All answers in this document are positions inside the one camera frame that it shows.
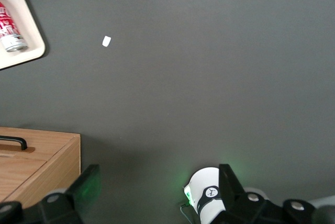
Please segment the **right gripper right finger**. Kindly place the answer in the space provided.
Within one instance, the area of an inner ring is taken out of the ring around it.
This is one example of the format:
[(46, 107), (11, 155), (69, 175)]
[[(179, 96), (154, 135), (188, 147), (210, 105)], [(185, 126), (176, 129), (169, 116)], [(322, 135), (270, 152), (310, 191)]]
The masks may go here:
[(278, 206), (258, 193), (247, 193), (228, 164), (219, 165), (219, 192), (225, 210), (218, 214), (218, 223), (312, 223), (316, 210), (299, 199)]

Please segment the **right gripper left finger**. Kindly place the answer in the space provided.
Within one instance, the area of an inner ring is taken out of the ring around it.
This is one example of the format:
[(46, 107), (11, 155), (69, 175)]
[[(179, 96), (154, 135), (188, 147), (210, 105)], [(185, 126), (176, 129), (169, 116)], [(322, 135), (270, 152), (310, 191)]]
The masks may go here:
[(1, 203), (1, 223), (83, 223), (101, 192), (98, 164), (89, 165), (63, 192), (49, 193), (33, 206), (19, 201)]

